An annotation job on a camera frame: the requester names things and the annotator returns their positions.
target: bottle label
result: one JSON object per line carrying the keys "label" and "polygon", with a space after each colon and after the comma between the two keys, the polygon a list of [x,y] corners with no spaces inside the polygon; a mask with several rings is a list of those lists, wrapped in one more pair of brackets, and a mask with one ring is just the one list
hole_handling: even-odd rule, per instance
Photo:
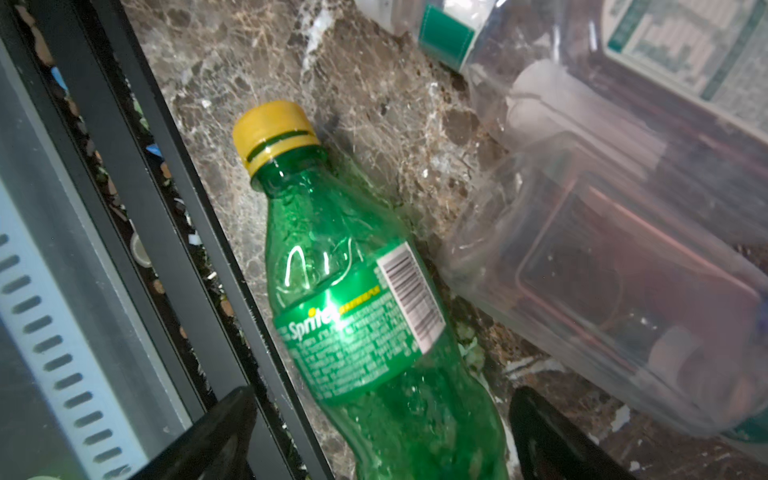
{"label": "bottle label", "polygon": [[723,436],[743,443],[768,443],[768,410],[724,432]]}
{"label": "bottle label", "polygon": [[419,31],[422,50],[451,69],[461,71],[495,4],[496,0],[448,0],[442,8],[427,5]]}
{"label": "bottle label", "polygon": [[606,0],[609,58],[768,143],[766,0]]}
{"label": "bottle label", "polygon": [[275,319],[318,400],[373,391],[425,355],[445,329],[410,244],[382,253]]}

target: white barcode label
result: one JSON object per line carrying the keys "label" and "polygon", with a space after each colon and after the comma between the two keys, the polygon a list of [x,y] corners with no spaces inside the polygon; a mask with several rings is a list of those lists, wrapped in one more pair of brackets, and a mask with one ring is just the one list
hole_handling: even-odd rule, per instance
{"label": "white barcode label", "polygon": [[410,245],[404,243],[376,262],[419,349],[426,354],[445,328],[445,319]]}

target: yellow bottle cap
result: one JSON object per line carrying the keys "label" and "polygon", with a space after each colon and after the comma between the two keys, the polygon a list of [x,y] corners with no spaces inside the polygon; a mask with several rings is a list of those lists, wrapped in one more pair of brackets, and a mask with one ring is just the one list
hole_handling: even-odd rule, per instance
{"label": "yellow bottle cap", "polygon": [[[293,132],[306,133],[274,141],[276,137]],[[291,101],[282,100],[249,110],[235,124],[232,138],[251,177],[277,155],[298,147],[320,145],[304,110]],[[263,148],[252,155],[259,146]]]}

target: container lid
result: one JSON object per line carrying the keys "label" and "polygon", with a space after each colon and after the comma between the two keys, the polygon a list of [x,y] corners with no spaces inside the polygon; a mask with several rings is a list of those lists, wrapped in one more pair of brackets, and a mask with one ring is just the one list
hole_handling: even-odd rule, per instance
{"label": "container lid", "polygon": [[355,3],[363,15],[378,23],[389,33],[395,34],[395,26],[392,24],[395,0],[355,0]]}
{"label": "container lid", "polygon": [[273,101],[249,110],[232,138],[252,177],[264,164],[294,148],[320,145],[304,110],[291,101]]}

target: sprite bottle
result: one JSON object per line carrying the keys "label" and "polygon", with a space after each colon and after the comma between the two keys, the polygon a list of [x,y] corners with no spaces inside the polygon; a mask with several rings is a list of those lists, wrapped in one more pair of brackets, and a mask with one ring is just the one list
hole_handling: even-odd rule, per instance
{"label": "sprite bottle", "polygon": [[269,199],[276,330],[355,452],[358,478],[507,478],[498,413],[462,363],[404,224],[326,169],[298,105],[254,108],[233,137]]}

